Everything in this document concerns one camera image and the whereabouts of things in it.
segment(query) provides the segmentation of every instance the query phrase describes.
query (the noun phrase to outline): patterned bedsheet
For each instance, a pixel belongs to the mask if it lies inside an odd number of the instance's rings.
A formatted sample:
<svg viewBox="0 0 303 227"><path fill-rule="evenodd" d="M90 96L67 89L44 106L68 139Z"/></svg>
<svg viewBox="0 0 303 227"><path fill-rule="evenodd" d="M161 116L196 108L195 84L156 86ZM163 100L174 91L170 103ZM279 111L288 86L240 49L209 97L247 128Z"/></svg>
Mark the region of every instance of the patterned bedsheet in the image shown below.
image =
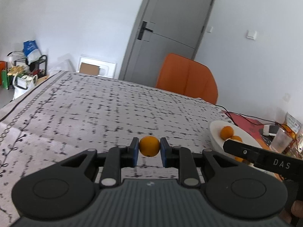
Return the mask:
<svg viewBox="0 0 303 227"><path fill-rule="evenodd" d="M203 100L120 80L61 71L0 110L0 226L19 216L11 201L22 177L88 148L108 151L133 137L166 137L193 152L210 146L209 122L227 117ZM161 156L139 155L123 178L175 178Z"/></svg>

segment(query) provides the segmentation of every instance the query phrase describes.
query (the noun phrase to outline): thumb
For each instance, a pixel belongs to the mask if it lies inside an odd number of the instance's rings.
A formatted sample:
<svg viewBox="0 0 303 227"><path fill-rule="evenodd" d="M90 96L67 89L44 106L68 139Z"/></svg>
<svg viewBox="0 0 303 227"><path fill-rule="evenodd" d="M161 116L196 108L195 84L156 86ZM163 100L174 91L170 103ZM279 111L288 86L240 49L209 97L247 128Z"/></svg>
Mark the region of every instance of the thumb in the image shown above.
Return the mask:
<svg viewBox="0 0 303 227"><path fill-rule="evenodd" d="M291 207L291 213L298 218L303 218L303 201L295 201Z"/></svg>

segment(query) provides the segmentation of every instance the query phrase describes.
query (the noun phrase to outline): green bag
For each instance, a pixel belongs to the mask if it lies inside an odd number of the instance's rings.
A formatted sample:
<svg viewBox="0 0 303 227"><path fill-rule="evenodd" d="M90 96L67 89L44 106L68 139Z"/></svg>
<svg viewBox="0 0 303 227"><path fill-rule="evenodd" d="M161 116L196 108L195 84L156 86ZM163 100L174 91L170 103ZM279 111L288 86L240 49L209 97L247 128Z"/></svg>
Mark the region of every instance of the green bag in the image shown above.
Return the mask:
<svg viewBox="0 0 303 227"><path fill-rule="evenodd" d="M2 87L8 89L10 83L12 82L13 76L7 76L6 70L2 70L1 79L2 79Z"/></svg>

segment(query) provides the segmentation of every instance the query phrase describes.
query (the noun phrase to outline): door frame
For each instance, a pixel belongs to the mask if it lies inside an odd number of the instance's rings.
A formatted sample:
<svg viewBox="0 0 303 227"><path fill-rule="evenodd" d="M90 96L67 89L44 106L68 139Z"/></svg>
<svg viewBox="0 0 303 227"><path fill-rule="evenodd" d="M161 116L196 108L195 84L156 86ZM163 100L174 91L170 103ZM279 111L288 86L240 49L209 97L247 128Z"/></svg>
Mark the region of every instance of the door frame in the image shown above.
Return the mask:
<svg viewBox="0 0 303 227"><path fill-rule="evenodd" d="M200 45L200 42L201 42L201 40L203 38L203 34L205 32L206 25L207 25L207 23L209 21L209 17L210 17L210 14L211 14L211 10L213 8L214 1L215 0L212 0L212 3L209 6L209 11L207 13L207 17L206 17L205 23L203 25L203 28L202 28L202 31L201 31L201 35L200 35L200 38L198 40L197 46L195 48L195 51L193 53L192 59L194 59L194 57L196 56L196 52L197 52L198 46ZM124 55L124 58L123 58L123 61L122 61L122 65L121 65L121 69L120 69L120 73L119 73L119 78L118 78L120 80L124 80L124 78L125 78L125 74L126 74L126 71L127 71L128 63L129 63L129 60L131 58L131 53L133 51L134 44L135 44L136 39L138 37L138 34L140 32L141 24L142 24L143 17L144 17L146 8L148 6L148 3L149 3L149 0L143 0L141 6L139 8L139 11L138 11L138 14L137 14L137 17L136 17L133 29L131 31L131 35L130 35L129 40L128 40L128 44L127 44L127 48L126 48L126 51L125 51L125 55Z"/></svg>

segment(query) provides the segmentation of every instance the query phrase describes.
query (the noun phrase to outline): plastic bag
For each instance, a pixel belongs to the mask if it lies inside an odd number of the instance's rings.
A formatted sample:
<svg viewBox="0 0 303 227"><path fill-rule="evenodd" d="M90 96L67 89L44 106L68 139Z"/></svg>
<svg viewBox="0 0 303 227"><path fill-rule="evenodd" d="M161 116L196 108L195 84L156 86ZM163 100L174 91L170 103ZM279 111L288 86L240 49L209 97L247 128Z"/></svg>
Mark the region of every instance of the plastic bag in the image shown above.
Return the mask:
<svg viewBox="0 0 303 227"><path fill-rule="evenodd" d="M15 88L13 100L15 100L18 97L22 96L24 93L28 92L29 90L35 88L36 85L37 85L37 79L38 79L38 76L35 75L34 78L33 78L33 80L31 81L31 83L29 84L28 88L27 89L23 89L23 88L19 88L16 85L16 77L17 76L14 76L14 79L13 79L13 87Z"/></svg>
<svg viewBox="0 0 303 227"><path fill-rule="evenodd" d="M41 52L36 44L36 41L26 41L23 43L23 53L27 57L28 64L39 60Z"/></svg>
<svg viewBox="0 0 303 227"><path fill-rule="evenodd" d="M14 64L14 61L15 60L19 60L19 59L22 59L25 57L23 51L13 51L13 52L10 52L8 55L8 62L7 62L7 68L10 69L12 68L15 64Z"/></svg>
<svg viewBox="0 0 303 227"><path fill-rule="evenodd" d="M65 60L61 62L60 64L54 66L51 68L48 72L49 75L52 76L56 74L58 71L69 71L69 72L76 72L73 64L70 62L70 60Z"/></svg>

